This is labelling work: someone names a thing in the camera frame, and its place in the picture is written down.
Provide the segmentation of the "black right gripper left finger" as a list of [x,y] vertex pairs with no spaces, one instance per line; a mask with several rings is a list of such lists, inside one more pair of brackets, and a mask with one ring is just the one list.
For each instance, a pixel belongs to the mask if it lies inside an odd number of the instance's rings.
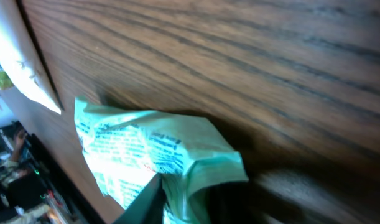
[[163,224],[162,176],[155,175],[113,224]]

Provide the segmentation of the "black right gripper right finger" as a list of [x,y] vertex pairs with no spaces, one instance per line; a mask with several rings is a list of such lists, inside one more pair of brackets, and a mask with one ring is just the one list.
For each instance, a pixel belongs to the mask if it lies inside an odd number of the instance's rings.
[[233,182],[208,190],[208,214],[212,224],[258,223],[250,210],[249,185]]

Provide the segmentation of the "teal wet wipes packet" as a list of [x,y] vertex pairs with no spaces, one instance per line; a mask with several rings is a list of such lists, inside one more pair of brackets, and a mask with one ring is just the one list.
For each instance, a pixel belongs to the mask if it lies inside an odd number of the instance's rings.
[[99,189],[125,210],[159,174],[164,223],[209,223],[207,190],[248,181],[240,153],[206,118],[122,110],[79,96],[74,122]]

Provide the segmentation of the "white cream tube gold cap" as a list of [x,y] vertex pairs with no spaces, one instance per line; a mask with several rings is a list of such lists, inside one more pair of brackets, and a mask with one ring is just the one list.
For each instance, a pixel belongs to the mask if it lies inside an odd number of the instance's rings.
[[15,0],[0,0],[0,64],[28,99],[62,113]]

